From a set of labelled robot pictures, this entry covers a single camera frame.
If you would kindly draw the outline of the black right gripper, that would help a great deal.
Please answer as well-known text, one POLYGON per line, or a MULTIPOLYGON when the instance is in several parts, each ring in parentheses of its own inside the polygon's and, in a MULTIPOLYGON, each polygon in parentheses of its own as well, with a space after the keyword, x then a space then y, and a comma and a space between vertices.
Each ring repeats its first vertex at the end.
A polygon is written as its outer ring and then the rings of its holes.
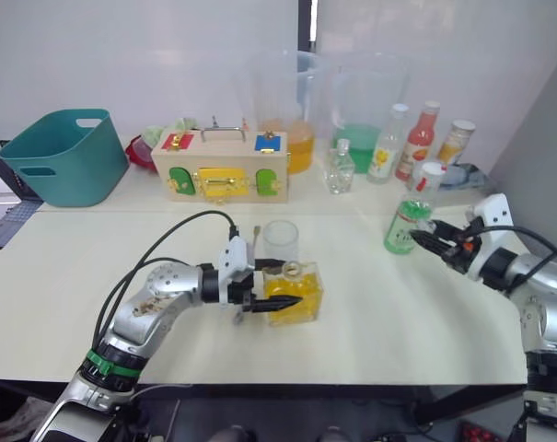
POLYGON ((434 255, 443 256, 443 261, 451 269, 458 273, 466 273, 482 245, 480 237, 471 236, 470 233, 483 227, 482 219, 474 218, 463 228, 438 219, 435 219, 433 223, 434 234, 421 229, 412 229, 410 235, 413 241, 434 255), (446 238, 453 243, 453 246, 440 238, 446 238))

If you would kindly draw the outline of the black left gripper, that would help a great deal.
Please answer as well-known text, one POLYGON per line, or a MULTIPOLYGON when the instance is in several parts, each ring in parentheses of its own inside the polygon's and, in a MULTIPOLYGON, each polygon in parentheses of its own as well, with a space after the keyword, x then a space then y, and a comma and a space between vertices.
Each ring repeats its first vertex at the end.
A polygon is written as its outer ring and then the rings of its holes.
MULTIPOLYGON (((255 260, 255 270, 281 268, 284 260, 259 258, 255 260)), ((240 308, 243 313, 267 313, 280 311, 298 304, 302 298, 297 296, 271 296, 264 299, 256 298, 253 293, 254 273, 240 282, 232 282, 227 287, 228 303, 240 308)))

